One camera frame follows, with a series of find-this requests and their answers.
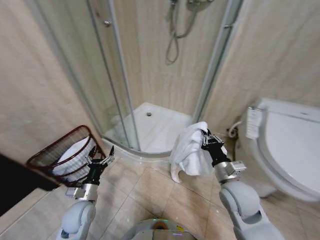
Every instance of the glass shower door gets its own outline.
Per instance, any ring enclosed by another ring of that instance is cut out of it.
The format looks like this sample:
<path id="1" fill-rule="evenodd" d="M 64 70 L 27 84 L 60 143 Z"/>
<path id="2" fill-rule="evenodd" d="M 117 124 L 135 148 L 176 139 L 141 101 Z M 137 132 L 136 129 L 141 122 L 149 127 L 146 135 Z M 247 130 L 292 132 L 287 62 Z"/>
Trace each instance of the glass shower door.
<path id="1" fill-rule="evenodd" d="M 140 150 L 115 33 L 104 23 L 109 17 L 105 8 L 89 0 L 34 3 L 101 136 Z"/>

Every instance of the toilet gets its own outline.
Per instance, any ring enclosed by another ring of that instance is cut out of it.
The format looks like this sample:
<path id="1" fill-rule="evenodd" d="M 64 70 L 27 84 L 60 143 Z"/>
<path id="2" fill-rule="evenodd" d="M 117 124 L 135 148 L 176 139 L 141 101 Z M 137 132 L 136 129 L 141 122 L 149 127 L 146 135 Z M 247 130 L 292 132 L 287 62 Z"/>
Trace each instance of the toilet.
<path id="1" fill-rule="evenodd" d="M 235 159 L 260 197 L 275 191 L 320 201 L 320 109 L 261 98 L 241 117 Z"/>

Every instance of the toilet seat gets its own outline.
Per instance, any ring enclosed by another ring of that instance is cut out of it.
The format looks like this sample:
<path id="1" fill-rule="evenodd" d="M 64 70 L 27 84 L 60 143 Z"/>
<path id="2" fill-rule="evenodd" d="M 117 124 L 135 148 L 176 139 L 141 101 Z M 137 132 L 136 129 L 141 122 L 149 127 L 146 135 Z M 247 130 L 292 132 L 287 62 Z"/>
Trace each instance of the toilet seat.
<path id="1" fill-rule="evenodd" d="M 257 145 L 263 161 L 292 187 L 320 198 L 320 122 L 265 111 Z"/>

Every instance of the shower hose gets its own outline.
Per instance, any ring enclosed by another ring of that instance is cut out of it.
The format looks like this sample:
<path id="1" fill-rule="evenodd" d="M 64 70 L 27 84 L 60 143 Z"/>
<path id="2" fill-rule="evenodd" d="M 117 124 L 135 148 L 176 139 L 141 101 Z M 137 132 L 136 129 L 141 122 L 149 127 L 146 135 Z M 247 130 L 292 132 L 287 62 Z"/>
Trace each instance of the shower hose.
<path id="1" fill-rule="evenodd" d="M 174 62 L 177 61 L 178 56 L 179 56 L 179 43 L 178 39 L 182 39 L 191 32 L 191 29 L 195 23 L 195 19 L 197 16 L 198 8 L 200 5 L 199 0 L 194 0 L 188 4 L 190 4 L 190 11 L 191 11 L 191 16 L 189 17 L 189 23 L 188 26 L 183 34 L 178 34 L 177 33 L 177 22 L 178 22 L 178 12 L 179 12 L 179 3 L 180 0 L 171 0 L 171 8 L 170 8 L 170 13 L 169 13 L 169 18 L 170 18 L 170 41 L 168 44 L 168 47 L 166 49 L 166 54 L 165 54 L 165 59 L 166 59 L 166 64 L 171 65 Z M 170 58 L 170 52 L 172 45 L 175 45 L 175 55 L 173 58 Z"/>

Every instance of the robotic hand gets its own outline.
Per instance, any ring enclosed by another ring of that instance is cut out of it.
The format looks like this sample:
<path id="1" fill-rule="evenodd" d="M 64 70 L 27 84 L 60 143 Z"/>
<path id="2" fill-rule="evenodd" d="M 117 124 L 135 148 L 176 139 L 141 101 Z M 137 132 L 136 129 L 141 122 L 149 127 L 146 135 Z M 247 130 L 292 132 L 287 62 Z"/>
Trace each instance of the robotic hand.
<path id="1" fill-rule="evenodd" d="M 62 218 L 61 228 L 57 234 L 57 240 L 85 240 L 89 232 L 91 222 L 95 218 L 95 204 L 98 198 L 97 189 L 103 170 L 114 161 L 115 148 L 112 147 L 109 156 L 105 159 L 92 159 L 95 149 L 87 157 L 90 168 L 81 187 L 69 187 L 66 194 L 78 201 L 73 204 Z"/>
<path id="2" fill-rule="evenodd" d="M 284 240 L 279 230 L 269 221 L 260 205 L 257 192 L 239 181 L 246 169 L 241 161 L 233 161 L 223 153 L 224 141 L 210 131 L 203 132 L 202 149 L 212 158 L 215 176 L 221 184 L 219 197 L 233 222 L 238 240 Z"/>

